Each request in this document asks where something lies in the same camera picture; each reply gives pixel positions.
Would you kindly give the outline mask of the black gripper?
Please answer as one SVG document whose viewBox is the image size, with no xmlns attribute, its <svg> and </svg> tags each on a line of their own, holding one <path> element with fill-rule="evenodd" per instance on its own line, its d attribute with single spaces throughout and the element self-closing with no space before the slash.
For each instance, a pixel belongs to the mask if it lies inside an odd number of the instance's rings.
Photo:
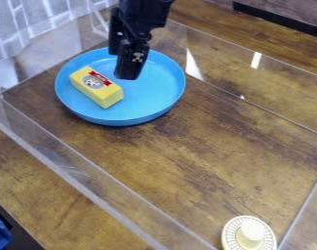
<svg viewBox="0 0 317 250">
<path fill-rule="evenodd" d="M 114 74 L 136 80 L 149 55 L 152 30 L 167 25 L 176 0 L 120 0 L 112 10 L 109 24 L 109 53 L 118 55 Z"/>
</svg>

